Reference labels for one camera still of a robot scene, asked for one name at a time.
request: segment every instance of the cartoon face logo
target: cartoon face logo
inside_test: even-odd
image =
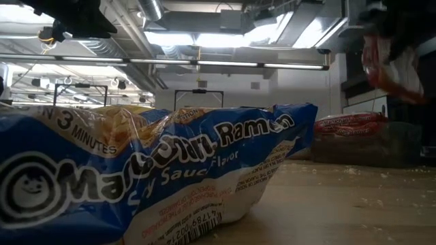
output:
[[[0,225],[30,227],[58,216],[66,195],[56,181],[56,163],[38,152],[18,154],[0,165]]]
[[[12,190],[12,199],[21,208],[32,208],[43,204],[49,196],[47,180],[43,176],[30,178],[22,175]]]

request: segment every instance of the maruchan ramen package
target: maruchan ramen package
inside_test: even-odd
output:
[[[186,244],[237,221],[317,108],[0,108],[0,244]]]

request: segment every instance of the light fixture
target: light fixture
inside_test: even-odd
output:
[[[237,66],[237,67],[257,67],[257,63],[251,62],[229,62],[229,61],[198,61],[199,65],[223,65],[223,66]]]
[[[280,38],[281,34],[285,30],[287,24],[291,20],[292,15],[294,15],[293,12],[288,12],[284,15],[282,14],[282,15],[277,17],[277,22],[279,23],[279,25],[275,29],[275,32],[270,36],[270,40],[268,42],[269,44],[275,44],[277,42],[277,40]]]
[[[53,105],[53,102],[21,102],[13,101],[12,105]],[[100,108],[103,105],[95,105],[88,103],[56,103],[56,106],[83,106],[88,108]]]
[[[83,95],[73,95],[73,98],[77,99],[79,101],[87,101],[88,100],[88,97],[83,96]]]
[[[192,36],[186,33],[154,33],[150,31],[144,33],[150,44],[159,46],[193,45]]]
[[[165,59],[130,59],[132,63],[164,64],[164,65],[189,65],[190,61],[165,60]]]
[[[73,57],[73,56],[65,56],[63,57],[63,60],[64,61],[93,61],[93,62],[123,62],[123,60],[119,58]]]
[[[230,34],[203,33],[196,40],[196,45],[205,48],[240,48],[249,44],[244,36]]]
[[[265,68],[277,68],[277,69],[311,69],[311,70],[323,70],[326,67],[322,65],[299,65],[299,64],[265,64]]]
[[[17,61],[27,60],[25,57],[26,55],[19,55],[24,56],[18,57],[18,58],[12,58]],[[81,62],[83,61],[82,58],[84,57],[76,57],[77,61]],[[281,69],[328,69],[328,66],[317,66],[317,65],[299,65],[299,64],[282,64],[282,63],[250,63],[250,62],[232,62],[232,61],[195,61],[195,60],[177,60],[177,59],[123,59],[123,62],[128,63],[148,63],[148,64],[164,64],[164,65],[218,65],[218,66],[235,66],[235,67],[259,67],[259,68],[281,68]]]
[[[2,59],[36,59],[36,60],[55,60],[54,56],[50,55],[33,55],[33,54],[0,54]]]
[[[319,48],[323,43],[325,43],[328,39],[330,39],[333,36],[333,34],[335,34],[347,21],[348,21],[347,17],[342,19],[339,24],[337,24],[323,38],[321,38],[321,40],[318,43],[315,44],[315,47]]]

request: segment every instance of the maruchan logo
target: maruchan logo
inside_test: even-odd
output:
[[[215,153],[217,144],[207,135],[191,139],[164,135],[150,156],[133,153],[123,171],[101,174],[94,167],[71,159],[60,162],[40,152],[20,153],[0,165],[0,225],[19,229],[58,217],[71,203],[116,203],[135,190],[134,181],[147,179],[154,168],[163,169],[174,160],[203,162]],[[149,198],[155,179],[141,182],[142,198]]]

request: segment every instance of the red plastic bag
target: red plastic bag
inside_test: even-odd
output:
[[[390,40],[376,36],[366,36],[364,39],[362,64],[369,84],[404,101],[426,103],[415,70],[415,52],[408,48],[397,60],[385,64],[389,56]]]

